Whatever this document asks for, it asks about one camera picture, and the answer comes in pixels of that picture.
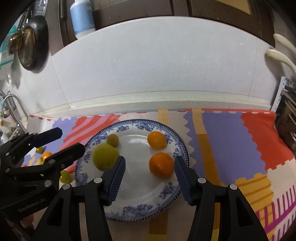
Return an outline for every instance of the plate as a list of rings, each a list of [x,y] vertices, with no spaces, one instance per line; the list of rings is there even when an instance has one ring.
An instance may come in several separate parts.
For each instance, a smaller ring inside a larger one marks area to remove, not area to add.
[[[161,132],[167,141],[163,150],[152,149],[147,136],[152,131]],[[119,137],[117,149],[126,160],[117,198],[111,206],[105,207],[108,219],[121,222],[140,221],[153,217],[167,209],[180,195],[181,190],[175,173],[169,178],[154,176],[149,170],[150,158],[164,152],[173,157],[182,156],[189,166],[187,148],[171,128],[153,120],[125,120],[110,125],[94,135],[85,146],[85,154],[77,160],[75,179],[77,185],[85,185],[103,172],[92,161],[92,153],[100,143],[106,143],[108,135]]]

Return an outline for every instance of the screw head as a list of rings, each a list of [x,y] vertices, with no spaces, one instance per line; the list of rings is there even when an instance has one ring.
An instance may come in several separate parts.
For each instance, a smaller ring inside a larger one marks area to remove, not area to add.
[[[203,177],[200,177],[197,181],[198,181],[199,183],[205,183],[207,180],[204,179]]]
[[[51,180],[46,180],[46,181],[44,182],[44,186],[46,186],[46,187],[50,187],[51,185],[52,185]]]
[[[66,184],[64,184],[64,185],[62,186],[62,188],[63,188],[64,190],[67,190],[67,189],[70,188],[70,184],[69,184],[69,183],[66,183]]]
[[[230,184],[229,186],[232,190],[237,190],[237,185],[235,184]]]
[[[50,160],[48,161],[48,163],[49,163],[49,164],[53,164],[53,163],[55,163],[55,160],[54,160],[54,159],[50,159]]]
[[[103,180],[102,178],[97,177],[97,178],[94,179],[94,182],[95,183],[100,183],[102,180]]]

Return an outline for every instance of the yellow-green fruit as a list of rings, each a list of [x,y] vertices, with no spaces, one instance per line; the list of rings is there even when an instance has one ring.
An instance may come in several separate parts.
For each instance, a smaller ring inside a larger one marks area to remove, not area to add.
[[[117,147],[118,143],[119,143],[119,138],[117,135],[111,134],[107,137],[107,144],[109,144],[113,147]]]
[[[119,152],[113,146],[102,143],[95,147],[92,158],[97,169],[104,171],[112,168],[119,156]]]
[[[61,171],[61,177],[59,180],[61,183],[70,183],[72,181],[71,175],[66,170]]]
[[[44,152],[43,147],[41,146],[41,147],[36,148],[36,152],[37,152],[38,154],[42,154],[42,153]]]
[[[37,162],[35,165],[42,165],[44,163],[44,160],[42,157],[38,158]]]

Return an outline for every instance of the faucet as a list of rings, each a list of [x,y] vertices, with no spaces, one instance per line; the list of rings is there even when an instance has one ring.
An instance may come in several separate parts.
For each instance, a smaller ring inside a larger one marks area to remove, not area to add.
[[[14,98],[16,98],[16,100],[17,100],[18,104],[20,105],[20,107],[21,107],[23,113],[25,114],[25,116],[26,116],[27,119],[28,119],[28,115],[27,115],[27,113],[25,112],[25,110],[24,110],[24,108],[23,108],[23,106],[22,106],[22,104],[21,104],[19,98],[18,98],[16,95],[9,94],[9,95],[6,96],[6,95],[4,94],[4,92],[0,90],[0,96],[4,99],[4,100],[3,100],[3,104],[2,104],[2,110],[1,110],[2,113],[3,113],[3,108],[4,108],[4,103],[5,103],[5,101],[7,101],[7,99],[8,99],[9,97],[14,97]],[[23,126],[22,122],[19,121],[19,120],[16,118],[16,116],[15,116],[15,114],[14,114],[14,112],[13,112],[11,106],[10,106],[10,104],[9,104],[9,103],[6,103],[6,106],[7,106],[8,110],[9,110],[9,112],[10,112],[10,114],[11,114],[13,120],[15,121],[15,123],[16,123],[16,125],[17,125],[17,129],[13,132],[13,134],[12,134],[12,136],[11,136],[11,138],[10,138],[10,139],[12,139],[13,137],[17,137],[17,136],[20,136],[20,135],[24,134],[27,130],[26,130],[25,127]]]

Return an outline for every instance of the plate rim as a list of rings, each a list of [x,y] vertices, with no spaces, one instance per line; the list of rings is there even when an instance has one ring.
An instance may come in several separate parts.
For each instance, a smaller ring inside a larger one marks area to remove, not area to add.
[[[161,123],[161,122],[158,122],[158,121],[155,121],[155,120],[149,120],[149,119],[129,119],[129,120],[122,120],[122,121],[119,121],[119,122],[116,122],[116,123],[113,123],[107,127],[105,127],[104,129],[100,130],[99,132],[97,132],[91,139],[89,139],[89,141],[85,144],[85,147],[88,146],[88,144],[97,136],[99,135],[101,132],[109,129],[109,128],[112,128],[113,126],[116,126],[118,124],[121,124],[121,123],[127,123],[127,122],[150,122],[150,123],[154,123],[154,124],[157,124],[159,126],[162,126],[164,128],[166,128],[169,132],[171,132],[173,135],[175,135],[175,137],[177,137],[178,141],[183,144],[184,146],[184,156],[188,158],[188,163],[185,162],[185,164],[190,167],[190,156],[189,156],[189,153],[188,153],[188,150],[187,150],[187,147],[185,145],[185,142],[182,140],[182,138],[178,135],[178,133],[176,133],[172,128],[170,128],[169,126]],[[78,166],[78,164],[81,163],[81,161],[83,160],[83,157],[82,158],[79,158],[76,162],[76,166]],[[75,182],[77,183],[77,172],[75,171]],[[133,219],[133,220],[125,220],[125,219],[118,219],[118,218],[108,218],[110,220],[113,220],[113,221],[117,221],[117,222],[125,222],[125,223],[130,223],[130,222],[137,222],[137,221],[142,221],[142,220],[146,220],[146,219],[149,219],[149,218],[152,218],[152,217],[155,217],[157,215],[159,215],[160,213],[162,213],[163,211],[165,211],[166,209],[168,209],[176,200],[177,198],[180,196],[181,194],[181,188],[179,186],[179,190],[176,192],[175,196],[172,197],[171,201],[169,203],[167,203],[164,208],[162,210],[159,210],[159,211],[156,211],[155,213],[153,214],[150,214],[146,217],[141,217],[141,218],[136,218],[136,219]]]

